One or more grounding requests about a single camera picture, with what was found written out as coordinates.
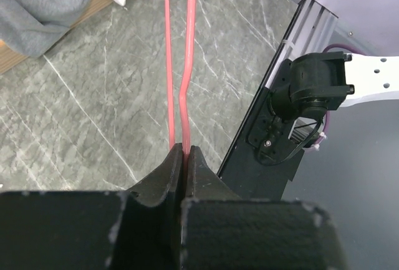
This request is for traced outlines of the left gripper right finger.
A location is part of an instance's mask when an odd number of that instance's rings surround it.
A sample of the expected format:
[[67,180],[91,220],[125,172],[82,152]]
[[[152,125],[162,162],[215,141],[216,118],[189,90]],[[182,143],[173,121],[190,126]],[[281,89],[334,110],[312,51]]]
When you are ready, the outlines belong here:
[[188,158],[181,202],[182,269],[347,269],[326,210],[305,201],[243,200],[208,167]]

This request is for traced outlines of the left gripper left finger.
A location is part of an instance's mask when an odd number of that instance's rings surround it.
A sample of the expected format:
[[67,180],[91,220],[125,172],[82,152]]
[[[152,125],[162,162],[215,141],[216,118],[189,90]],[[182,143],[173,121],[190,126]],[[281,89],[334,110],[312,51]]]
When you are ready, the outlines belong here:
[[183,151],[122,191],[1,193],[2,269],[178,269]]

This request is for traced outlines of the grey tank top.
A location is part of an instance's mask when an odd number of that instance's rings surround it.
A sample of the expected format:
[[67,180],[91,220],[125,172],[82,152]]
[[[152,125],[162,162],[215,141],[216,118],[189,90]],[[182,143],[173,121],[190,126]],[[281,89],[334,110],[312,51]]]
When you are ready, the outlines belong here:
[[90,0],[1,0],[1,40],[13,51],[39,57],[80,18]]

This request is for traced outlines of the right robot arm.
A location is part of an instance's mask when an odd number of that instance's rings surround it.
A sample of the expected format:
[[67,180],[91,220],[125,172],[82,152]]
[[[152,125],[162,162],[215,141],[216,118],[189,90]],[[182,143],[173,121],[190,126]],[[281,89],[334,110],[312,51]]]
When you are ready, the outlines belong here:
[[286,59],[278,72],[269,111],[288,122],[321,120],[329,110],[365,102],[398,99],[398,57],[344,52],[306,54]]

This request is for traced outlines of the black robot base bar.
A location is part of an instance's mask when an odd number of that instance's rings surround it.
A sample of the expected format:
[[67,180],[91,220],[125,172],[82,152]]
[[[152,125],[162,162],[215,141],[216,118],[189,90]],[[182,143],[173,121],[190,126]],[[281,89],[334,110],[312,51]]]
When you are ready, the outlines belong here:
[[291,159],[297,144],[288,139],[293,123],[269,111],[271,93],[289,81],[290,60],[270,66],[277,76],[271,89],[262,82],[218,170],[219,178],[242,199],[280,200],[304,152]]

